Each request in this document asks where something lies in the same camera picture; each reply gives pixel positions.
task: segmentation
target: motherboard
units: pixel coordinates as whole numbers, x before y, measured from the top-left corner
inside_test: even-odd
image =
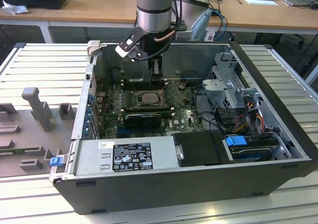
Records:
[[[108,84],[97,93],[102,139],[170,136],[204,131],[194,111],[196,87],[184,80],[149,86]]]

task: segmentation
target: black plastic cover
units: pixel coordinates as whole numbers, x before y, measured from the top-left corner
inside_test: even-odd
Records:
[[[217,165],[229,163],[219,133],[190,132],[172,135],[175,146],[180,146],[184,159],[181,167],[198,165]]]

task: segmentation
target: screw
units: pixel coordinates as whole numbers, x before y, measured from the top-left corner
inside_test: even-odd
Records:
[[[177,153],[177,159],[178,160],[183,160],[183,155],[181,153]]]

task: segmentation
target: sticker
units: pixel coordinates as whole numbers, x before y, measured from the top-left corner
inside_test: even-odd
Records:
[[[3,156],[5,156],[5,155],[14,155],[14,153],[13,152],[1,152],[0,155],[3,155]]]
[[[115,172],[153,169],[150,143],[112,144],[111,147],[113,148],[113,170]]]
[[[114,144],[115,144],[115,142],[113,142],[113,141],[99,142],[98,148],[99,149],[111,149],[111,148],[113,148]]]

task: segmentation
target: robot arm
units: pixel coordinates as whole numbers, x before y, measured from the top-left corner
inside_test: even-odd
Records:
[[[193,24],[197,25],[196,30],[198,24],[200,28],[205,29],[211,14],[204,14],[204,23],[202,20],[198,23],[198,18],[202,18],[204,12],[210,11],[208,7],[208,0],[137,0],[138,26],[133,28],[125,41],[119,43],[116,52],[133,62],[148,61],[152,81],[156,81],[162,76],[161,54],[169,48],[179,31],[190,30]],[[172,10],[175,12],[173,22]],[[142,57],[136,46],[138,42],[140,49],[147,56]]]

